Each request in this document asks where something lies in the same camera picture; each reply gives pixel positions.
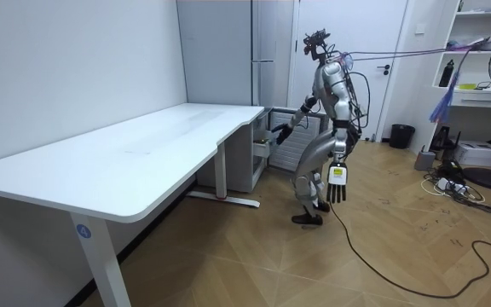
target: white wall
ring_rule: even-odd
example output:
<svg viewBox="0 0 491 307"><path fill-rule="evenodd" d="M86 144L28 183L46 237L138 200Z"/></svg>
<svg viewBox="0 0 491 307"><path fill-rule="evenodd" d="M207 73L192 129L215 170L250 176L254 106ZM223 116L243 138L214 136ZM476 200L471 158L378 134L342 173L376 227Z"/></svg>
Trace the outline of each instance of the white wall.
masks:
<svg viewBox="0 0 491 307"><path fill-rule="evenodd" d="M0 0L0 158L185 102L175 11Z"/></svg>
<svg viewBox="0 0 491 307"><path fill-rule="evenodd" d="M175 1L0 0L0 158L185 101ZM117 252L167 202L110 223ZM60 307L90 278L68 214L0 199L0 306Z"/></svg>
<svg viewBox="0 0 491 307"><path fill-rule="evenodd" d="M448 35L449 15L459 0L409 0L398 51L443 48ZM425 34L417 35L416 25L425 24ZM418 125L428 122L432 110L421 105L424 87L431 86L439 55L396 59L395 82L384 104L386 118L382 137L390 137L392 124Z"/></svg>

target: humanoid robot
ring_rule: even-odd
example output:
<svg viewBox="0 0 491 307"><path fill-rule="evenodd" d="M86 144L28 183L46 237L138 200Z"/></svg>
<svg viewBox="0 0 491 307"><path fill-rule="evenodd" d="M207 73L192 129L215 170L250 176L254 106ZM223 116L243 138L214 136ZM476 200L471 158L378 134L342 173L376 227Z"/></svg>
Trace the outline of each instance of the humanoid robot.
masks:
<svg viewBox="0 0 491 307"><path fill-rule="evenodd" d="M319 61L312 95L306 96L304 104L293 114L288 124L279 125L272 130L280 130L276 139L276 143L280 145L318 101L321 101L326 115L332 121L332 129L319 134L306 147L292 178L295 196L306 211L303 215L292 217L292 221L302 225L321 226L323 219L315 210L331 210L330 205L323 200L324 183L321 180L323 165L330 158L332 163L327 178L329 186L326 200L332 203L346 200L348 170L344 162L361 137L361 124L354 126L352 120L359 121L364 116L355 98L345 56L332 56L335 52L327 49L325 39L329 35L321 30L304 39L304 53L310 53L312 60Z"/></svg>

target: trash can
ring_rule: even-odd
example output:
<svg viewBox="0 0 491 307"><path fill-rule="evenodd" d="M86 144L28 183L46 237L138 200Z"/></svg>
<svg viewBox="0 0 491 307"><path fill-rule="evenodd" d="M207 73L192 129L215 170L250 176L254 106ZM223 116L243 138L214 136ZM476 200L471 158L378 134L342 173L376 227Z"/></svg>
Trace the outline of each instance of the trash can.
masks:
<svg viewBox="0 0 491 307"><path fill-rule="evenodd" d="M408 147L413 134L416 131L409 125L395 124L391 126L390 146L393 148L405 149Z"/></svg>

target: bottle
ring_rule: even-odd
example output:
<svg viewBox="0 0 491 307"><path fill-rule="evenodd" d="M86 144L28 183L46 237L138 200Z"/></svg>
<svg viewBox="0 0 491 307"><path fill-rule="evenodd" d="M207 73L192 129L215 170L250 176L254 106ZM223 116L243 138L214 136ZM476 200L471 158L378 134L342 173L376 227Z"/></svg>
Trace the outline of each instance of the bottle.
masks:
<svg viewBox="0 0 491 307"><path fill-rule="evenodd" d="M450 83L450 78L452 77L453 72L453 60L444 67L444 71L442 72L441 82L439 82L439 87L448 87Z"/></svg>

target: robot leg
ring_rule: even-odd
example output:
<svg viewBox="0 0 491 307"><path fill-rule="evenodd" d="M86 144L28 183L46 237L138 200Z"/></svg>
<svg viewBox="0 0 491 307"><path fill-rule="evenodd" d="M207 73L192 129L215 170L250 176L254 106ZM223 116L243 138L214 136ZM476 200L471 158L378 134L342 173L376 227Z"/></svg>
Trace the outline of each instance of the robot leg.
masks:
<svg viewBox="0 0 491 307"><path fill-rule="evenodd" d="M323 142L332 139L332 131L325 130L321 132L308 146L304 149L303 156L299 164L303 163L303 159L310 156ZM329 212L331 207L328 203L323 200L323 189L325 188L325 183L321 180L321 174L323 173L323 165L320 165L316 170L312 171L312 177L310 181L310 186L317 193L317 199L314 200L314 208L323 212Z"/></svg>
<svg viewBox="0 0 491 307"><path fill-rule="evenodd" d="M306 214L292 218L294 223L299 224L323 224L323 220L314 211L314 204L318 201L317 187L315 186L315 172L318 171L329 159L329 153L334 147L334 140L329 133L321 134L312 142L314 146L308 146L298 163L293 185L295 196L306 209Z"/></svg>

